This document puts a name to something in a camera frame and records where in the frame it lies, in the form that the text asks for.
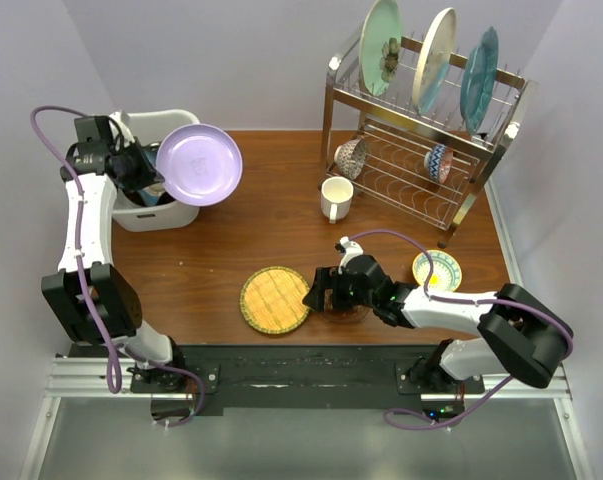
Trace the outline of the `blue star-shaped dish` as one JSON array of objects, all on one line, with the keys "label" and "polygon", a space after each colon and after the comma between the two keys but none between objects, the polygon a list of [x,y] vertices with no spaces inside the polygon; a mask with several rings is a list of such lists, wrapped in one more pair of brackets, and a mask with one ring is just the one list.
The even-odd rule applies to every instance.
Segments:
[{"label": "blue star-shaped dish", "polygon": [[150,185],[142,190],[132,192],[128,198],[136,205],[154,207],[172,203],[174,198],[165,190],[162,183]]}]

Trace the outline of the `clear glass dish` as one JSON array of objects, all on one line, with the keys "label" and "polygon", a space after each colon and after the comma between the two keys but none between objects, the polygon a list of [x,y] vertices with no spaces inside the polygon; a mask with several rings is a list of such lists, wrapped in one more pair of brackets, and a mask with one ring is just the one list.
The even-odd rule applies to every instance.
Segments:
[{"label": "clear glass dish", "polygon": [[370,309],[365,306],[353,306],[348,309],[338,309],[333,306],[327,307],[318,315],[325,321],[334,324],[347,325],[363,322],[369,315]]}]

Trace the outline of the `yellow patterned plate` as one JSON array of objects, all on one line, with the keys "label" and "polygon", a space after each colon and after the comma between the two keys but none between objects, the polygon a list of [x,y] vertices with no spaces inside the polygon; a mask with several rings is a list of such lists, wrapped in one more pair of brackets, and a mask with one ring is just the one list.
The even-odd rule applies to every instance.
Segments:
[{"label": "yellow patterned plate", "polygon": [[297,271],[270,266],[253,273],[244,283],[239,307],[244,320],[256,331],[284,335],[300,327],[310,309],[302,300],[308,282]]}]

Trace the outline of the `lavender plate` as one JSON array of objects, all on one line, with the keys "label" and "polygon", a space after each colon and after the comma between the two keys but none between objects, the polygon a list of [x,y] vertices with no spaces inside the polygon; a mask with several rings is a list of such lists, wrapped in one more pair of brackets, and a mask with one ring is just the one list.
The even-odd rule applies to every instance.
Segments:
[{"label": "lavender plate", "polygon": [[218,204],[237,189],[243,158],[233,138],[208,124],[190,124],[171,132],[161,143],[156,168],[175,200],[196,207]]}]

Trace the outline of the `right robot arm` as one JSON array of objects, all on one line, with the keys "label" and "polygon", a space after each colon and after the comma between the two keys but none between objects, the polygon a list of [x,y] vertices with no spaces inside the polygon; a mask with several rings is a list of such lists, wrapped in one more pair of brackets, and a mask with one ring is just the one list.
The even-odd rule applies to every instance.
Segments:
[{"label": "right robot arm", "polygon": [[315,312],[366,307],[391,327],[471,334],[468,341],[441,343],[430,357],[426,379],[440,393],[474,375],[499,373],[543,389],[573,351],[571,328],[518,285],[442,297],[392,280],[366,254],[317,268],[302,302]]}]

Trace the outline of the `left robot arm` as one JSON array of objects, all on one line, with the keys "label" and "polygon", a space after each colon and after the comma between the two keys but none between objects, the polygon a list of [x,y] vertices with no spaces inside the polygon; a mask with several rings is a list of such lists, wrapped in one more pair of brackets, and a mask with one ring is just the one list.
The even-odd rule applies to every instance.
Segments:
[{"label": "left robot arm", "polygon": [[135,362],[134,378],[164,392],[188,383],[175,341],[143,318],[139,296],[115,268],[112,219],[120,189],[139,190],[161,180],[126,114],[74,114],[76,141],[55,155],[68,199],[65,246],[41,291],[68,337],[107,350],[108,389],[122,389],[120,355]]}]

